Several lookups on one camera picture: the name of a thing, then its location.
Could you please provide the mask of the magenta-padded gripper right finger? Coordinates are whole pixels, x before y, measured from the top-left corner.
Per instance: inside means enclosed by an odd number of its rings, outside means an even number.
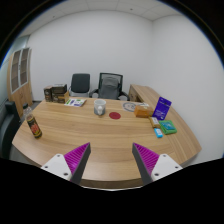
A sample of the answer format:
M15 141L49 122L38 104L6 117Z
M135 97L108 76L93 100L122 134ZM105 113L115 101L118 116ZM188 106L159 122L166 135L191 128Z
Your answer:
M159 155L137 143L133 144L132 153L144 185L182 169L182 167L167 154Z

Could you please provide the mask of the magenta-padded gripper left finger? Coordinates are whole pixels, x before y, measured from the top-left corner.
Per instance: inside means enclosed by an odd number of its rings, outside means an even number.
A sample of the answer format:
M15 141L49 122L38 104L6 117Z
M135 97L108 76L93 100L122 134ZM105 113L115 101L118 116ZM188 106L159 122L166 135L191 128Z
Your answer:
M90 143L86 143L66 154L54 155L42 169L79 185L90 153Z

